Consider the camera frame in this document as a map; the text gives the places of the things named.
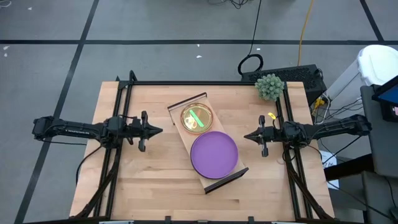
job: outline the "wooden tabletop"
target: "wooden tabletop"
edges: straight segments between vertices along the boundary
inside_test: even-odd
[[[93,123],[112,116],[117,86],[118,82],[103,82]],[[288,87],[294,120],[311,124],[303,84],[288,83]],[[249,167],[240,179],[207,195],[167,111],[175,102],[204,91],[226,133],[238,145],[242,162]],[[282,109],[287,118],[283,103]],[[260,100],[253,86],[133,86],[128,115],[140,116],[142,110],[147,111],[148,122],[163,132],[146,142],[146,152],[138,150],[138,141],[133,146],[123,143],[112,219],[164,220],[170,215],[172,220],[245,221],[248,216],[256,221],[294,220],[282,144],[269,143],[269,156],[264,158],[256,143],[243,138],[258,127],[259,115],[276,114],[275,103]],[[266,120],[266,126],[271,125],[268,115]],[[89,140],[85,155],[98,146],[97,141]],[[316,141],[312,146],[318,147]],[[310,147],[301,152],[309,191],[334,216],[318,152]],[[100,150],[83,164],[70,215],[80,212],[97,190],[103,159],[104,150]],[[302,204],[298,188],[297,193]],[[106,192],[101,214],[107,197]],[[304,217],[304,206],[300,207]]]

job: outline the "green object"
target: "green object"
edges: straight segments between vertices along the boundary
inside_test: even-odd
[[[257,79],[254,86],[259,91],[259,97],[264,100],[276,101],[284,90],[284,83],[275,74],[268,74]]]
[[[191,115],[193,116],[193,118],[195,119],[195,121],[197,121],[197,123],[199,124],[199,127],[203,128],[205,125],[203,125],[203,123],[199,120],[198,116],[195,114],[195,112],[193,112],[193,110],[189,110],[189,113],[191,113]]]

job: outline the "black floor stripe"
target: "black floor stripe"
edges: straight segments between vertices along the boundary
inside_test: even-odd
[[[67,97],[68,90],[69,90],[70,84],[72,82],[73,75],[75,74],[76,66],[78,64],[78,61],[79,61],[79,58],[81,55],[81,51],[83,50],[83,46],[84,46],[83,42],[87,38],[87,34],[90,29],[90,25],[93,22],[94,14],[95,14],[96,8],[98,6],[98,1],[99,0],[93,1],[93,5],[92,5],[90,13],[88,15],[85,28],[83,29],[83,33],[81,34],[81,37],[80,37],[80,44],[78,45],[78,47],[76,49],[75,56],[73,57],[73,60],[71,62],[68,75],[65,79],[65,83],[63,84],[60,98],[58,99],[58,103],[57,103],[57,106],[55,107],[55,111],[53,114],[54,117],[56,117],[56,118],[59,118],[62,108],[63,108],[63,105],[65,103],[65,98]],[[24,222],[30,201],[32,200],[33,192],[36,188],[37,181],[39,180],[40,173],[41,173],[43,165],[44,165],[45,158],[47,157],[49,147],[50,147],[50,143],[48,143],[48,142],[43,143],[43,146],[40,150],[39,157],[36,161],[32,176],[30,177],[30,181],[26,188],[24,198],[22,199],[22,203],[18,209],[18,213],[17,213],[14,223],[20,224],[20,223]]]
[[[379,28],[377,27],[376,21],[374,20],[371,11],[369,10],[368,4],[366,4],[365,0],[360,0],[361,5],[363,7],[363,10],[365,11],[366,17],[368,17],[368,20],[372,26],[373,32],[376,35],[378,41],[383,41],[383,36],[380,33]]]
[[[261,45],[298,45],[299,40],[255,40]],[[175,45],[251,44],[251,40],[0,40],[0,44]],[[303,40],[303,45],[398,45],[398,40]]]

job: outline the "table leg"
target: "table leg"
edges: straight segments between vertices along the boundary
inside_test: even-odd
[[[374,171],[372,154],[358,157],[323,170],[327,181],[340,179],[362,171]]]

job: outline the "gold dish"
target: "gold dish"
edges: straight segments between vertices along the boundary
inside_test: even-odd
[[[211,127],[213,113],[203,103],[192,103],[181,112],[181,122],[187,131],[201,134]]]

